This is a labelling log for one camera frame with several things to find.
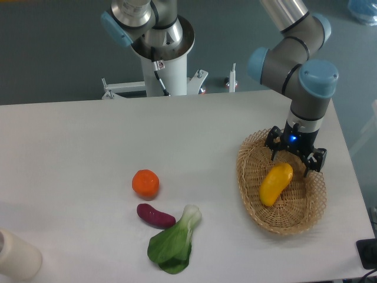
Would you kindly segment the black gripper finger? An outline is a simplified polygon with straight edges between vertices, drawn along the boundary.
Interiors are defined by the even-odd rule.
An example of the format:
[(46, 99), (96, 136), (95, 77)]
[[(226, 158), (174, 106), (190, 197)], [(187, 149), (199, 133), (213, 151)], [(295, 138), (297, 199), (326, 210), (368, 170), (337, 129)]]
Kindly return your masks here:
[(283, 150), (280, 140), (282, 134), (283, 132), (278, 126), (273, 126), (267, 134), (264, 146), (268, 147), (272, 152), (271, 161), (274, 161), (277, 153)]
[(303, 177), (306, 177), (310, 171), (320, 172), (322, 170), (327, 152), (325, 148), (313, 148), (311, 152), (299, 154), (302, 163), (306, 167)]

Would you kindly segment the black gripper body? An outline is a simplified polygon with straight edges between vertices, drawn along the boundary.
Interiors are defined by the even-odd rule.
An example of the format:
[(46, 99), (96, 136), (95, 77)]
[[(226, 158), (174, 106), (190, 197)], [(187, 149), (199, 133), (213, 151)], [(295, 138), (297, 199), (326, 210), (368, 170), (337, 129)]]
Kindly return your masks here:
[(293, 154), (309, 155), (317, 150), (314, 146), (318, 135), (318, 129), (312, 132), (297, 130), (288, 122), (285, 124), (281, 136), (281, 149), (287, 150)]

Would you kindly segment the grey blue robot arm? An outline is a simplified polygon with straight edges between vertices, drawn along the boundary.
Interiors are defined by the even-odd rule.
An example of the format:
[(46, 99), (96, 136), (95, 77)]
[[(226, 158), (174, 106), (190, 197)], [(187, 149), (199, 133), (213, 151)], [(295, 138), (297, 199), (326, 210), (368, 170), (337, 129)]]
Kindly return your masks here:
[[(273, 49), (258, 48), (247, 63), (248, 75), (261, 85), (291, 100), (283, 129), (273, 127), (265, 145), (276, 154), (290, 152), (307, 171), (320, 171), (327, 151), (314, 145), (339, 73), (329, 61), (313, 54), (331, 34), (329, 21), (311, 14), (302, 1), (263, 1), (283, 39)], [(177, 13), (176, 1), (113, 1), (101, 14), (108, 35), (120, 46), (131, 47), (139, 56), (143, 81), (104, 84), (104, 97), (145, 91), (149, 97), (200, 93), (207, 72), (187, 76), (187, 54), (195, 34)]]

